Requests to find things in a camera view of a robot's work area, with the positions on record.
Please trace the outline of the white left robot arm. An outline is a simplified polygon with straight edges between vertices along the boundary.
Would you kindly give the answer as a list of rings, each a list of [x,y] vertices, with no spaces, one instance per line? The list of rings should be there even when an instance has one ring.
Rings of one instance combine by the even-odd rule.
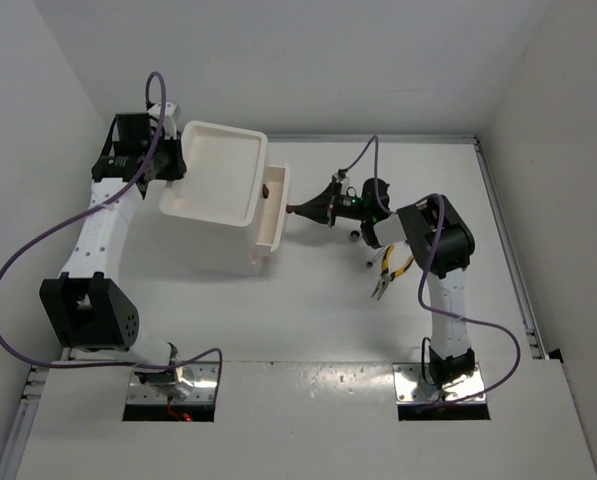
[[[157,103],[144,113],[115,116],[92,168],[90,205],[73,253],[39,295],[64,347],[101,353],[134,368],[152,385],[175,379],[167,365],[177,350],[141,327],[137,307],[118,285],[129,225],[153,180],[184,177],[175,103]]]

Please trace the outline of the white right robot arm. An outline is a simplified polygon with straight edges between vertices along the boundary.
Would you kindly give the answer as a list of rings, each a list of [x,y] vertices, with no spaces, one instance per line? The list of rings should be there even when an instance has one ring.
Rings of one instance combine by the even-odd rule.
[[[432,313],[432,334],[425,350],[428,358],[423,379],[434,387],[471,374],[475,353],[467,327],[464,280],[474,237],[446,196],[430,196],[388,212],[389,185],[381,179],[364,182],[359,196],[344,189],[334,176],[317,196],[286,212],[327,227],[345,218],[360,223],[359,235],[373,249],[383,251],[381,272],[372,297],[382,298],[389,286],[416,264],[427,274],[422,284],[429,291],[427,309]]]

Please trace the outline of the white drawer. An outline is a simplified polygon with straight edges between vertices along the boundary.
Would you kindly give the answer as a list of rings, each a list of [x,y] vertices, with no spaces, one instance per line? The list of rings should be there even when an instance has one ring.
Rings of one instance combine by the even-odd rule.
[[[265,169],[261,200],[262,217],[254,252],[258,257],[269,257],[279,247],[284,231],[286,207],[290,189],[290,167],[268,165]]]

